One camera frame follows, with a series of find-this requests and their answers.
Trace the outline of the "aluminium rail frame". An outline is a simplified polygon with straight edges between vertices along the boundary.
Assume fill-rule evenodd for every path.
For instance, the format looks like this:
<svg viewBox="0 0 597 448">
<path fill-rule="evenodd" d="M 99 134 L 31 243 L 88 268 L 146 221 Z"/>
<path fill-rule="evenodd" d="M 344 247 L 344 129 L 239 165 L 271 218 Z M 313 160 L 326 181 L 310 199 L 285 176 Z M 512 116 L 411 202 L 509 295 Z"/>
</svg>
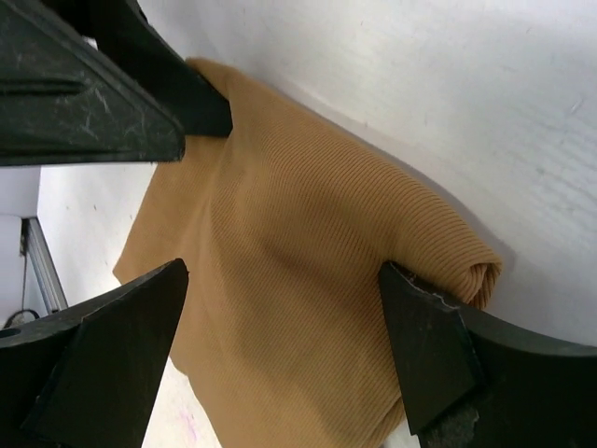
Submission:
<svg viewBox="0 0 597 448">
<path fill-rule="evenodd" d="M 24 257 L 22 308 L 40 317 L 68 307 L 41 223 L 37 217 L 21 221 L 21 254 Z"/>
</svg>

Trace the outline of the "tan tank top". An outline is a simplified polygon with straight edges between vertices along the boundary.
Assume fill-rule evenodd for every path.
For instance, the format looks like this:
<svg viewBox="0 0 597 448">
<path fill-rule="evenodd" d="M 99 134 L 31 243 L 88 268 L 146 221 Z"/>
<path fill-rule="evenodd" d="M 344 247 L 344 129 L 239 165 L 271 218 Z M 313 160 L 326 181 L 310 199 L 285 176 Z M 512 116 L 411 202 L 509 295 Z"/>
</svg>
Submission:
<svg viewBox="0 0 597 448">
<path fill-rule="evenodd" d="M 378 447 L 405 416 L 382 264 L 482 308 L 501 260 L 375 150 L 232 67 L 190 66 L 232 131 L 158 165 L 115 277 L 186 263 L 171 358 L 223 446 Z"/>
</svg>

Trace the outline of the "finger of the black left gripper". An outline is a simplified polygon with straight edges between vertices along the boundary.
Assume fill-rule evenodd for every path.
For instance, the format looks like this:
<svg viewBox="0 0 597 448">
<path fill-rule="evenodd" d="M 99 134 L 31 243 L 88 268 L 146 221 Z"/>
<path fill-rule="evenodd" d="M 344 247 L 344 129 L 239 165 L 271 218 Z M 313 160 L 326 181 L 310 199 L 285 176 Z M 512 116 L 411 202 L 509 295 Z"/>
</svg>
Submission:
<svg viewBox="0 0 597 448">
<path fill-rule="evenodd" d="M 99 51 L 174 114 L 187 134 L 229 136 L 229 101 L 166 43 L 138 2 L 61 1 L 60 16 L 94 39 Z"/>
<path fill-rule="evenodd" d="M 182 126 L 39 1 L 1 4 L 1 163 L 179 161 Z"/>
</svg>

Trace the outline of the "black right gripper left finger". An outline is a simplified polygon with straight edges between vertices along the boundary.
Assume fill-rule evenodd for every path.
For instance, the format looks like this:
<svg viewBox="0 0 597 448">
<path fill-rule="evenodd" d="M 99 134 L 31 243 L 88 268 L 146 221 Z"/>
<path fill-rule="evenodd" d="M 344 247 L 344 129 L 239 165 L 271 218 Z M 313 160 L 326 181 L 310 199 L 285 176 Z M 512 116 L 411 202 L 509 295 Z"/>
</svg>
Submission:
<svg viewBox="0 0 597 448">
<path fill-rule="evenodd" d="M 174 259 L 1 332 L 4 447 L 142 445 L 187 294 Z"/>
</svg>

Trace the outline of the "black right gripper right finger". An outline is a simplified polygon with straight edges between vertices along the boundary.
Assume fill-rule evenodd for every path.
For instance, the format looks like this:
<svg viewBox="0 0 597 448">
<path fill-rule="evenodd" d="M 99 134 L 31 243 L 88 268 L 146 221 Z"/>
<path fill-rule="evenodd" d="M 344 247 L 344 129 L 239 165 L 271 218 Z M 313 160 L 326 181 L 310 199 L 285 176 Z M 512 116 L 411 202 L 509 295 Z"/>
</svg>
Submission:
<svg viewBox="0 0 597 448">
<path fill-rule="evenodd" d="M 461 303 L 405 268 L 379 272 L 410 433 L 423 447 L 592 447 L 596 350 Z"/>
</svg>

